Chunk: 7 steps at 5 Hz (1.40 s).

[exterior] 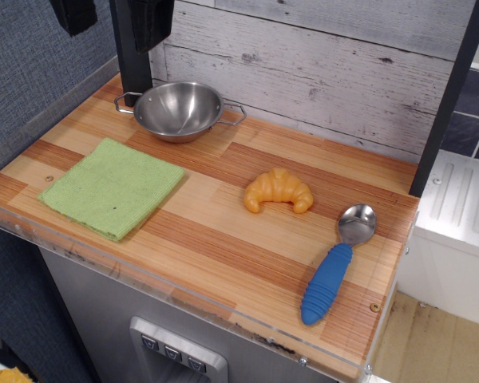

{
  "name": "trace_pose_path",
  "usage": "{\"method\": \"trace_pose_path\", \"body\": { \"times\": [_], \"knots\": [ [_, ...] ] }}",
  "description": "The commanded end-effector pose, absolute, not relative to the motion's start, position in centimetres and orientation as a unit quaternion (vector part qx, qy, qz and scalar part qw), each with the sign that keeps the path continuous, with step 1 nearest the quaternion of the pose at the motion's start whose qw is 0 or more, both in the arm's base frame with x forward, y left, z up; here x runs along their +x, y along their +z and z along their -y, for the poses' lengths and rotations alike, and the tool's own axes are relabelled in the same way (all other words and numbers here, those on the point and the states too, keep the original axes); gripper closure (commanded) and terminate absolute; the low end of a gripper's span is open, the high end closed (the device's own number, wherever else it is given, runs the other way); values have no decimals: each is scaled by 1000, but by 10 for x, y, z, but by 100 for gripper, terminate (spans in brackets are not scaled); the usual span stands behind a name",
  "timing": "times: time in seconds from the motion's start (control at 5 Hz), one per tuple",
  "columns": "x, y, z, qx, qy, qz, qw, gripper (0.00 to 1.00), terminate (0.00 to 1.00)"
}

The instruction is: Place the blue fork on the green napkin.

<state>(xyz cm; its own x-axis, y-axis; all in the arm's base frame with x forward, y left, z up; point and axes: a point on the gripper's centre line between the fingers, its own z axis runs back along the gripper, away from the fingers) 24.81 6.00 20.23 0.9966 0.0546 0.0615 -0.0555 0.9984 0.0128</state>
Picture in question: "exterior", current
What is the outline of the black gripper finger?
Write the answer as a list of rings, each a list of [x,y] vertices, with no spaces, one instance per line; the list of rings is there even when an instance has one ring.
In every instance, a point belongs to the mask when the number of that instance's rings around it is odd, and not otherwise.
[[[133,35],[138,53],[147,53],[172,31],[174,0],[132,0],[129,2]]]
[[[97,23],[93,0],[49,0],[61,27],[73,37]]]

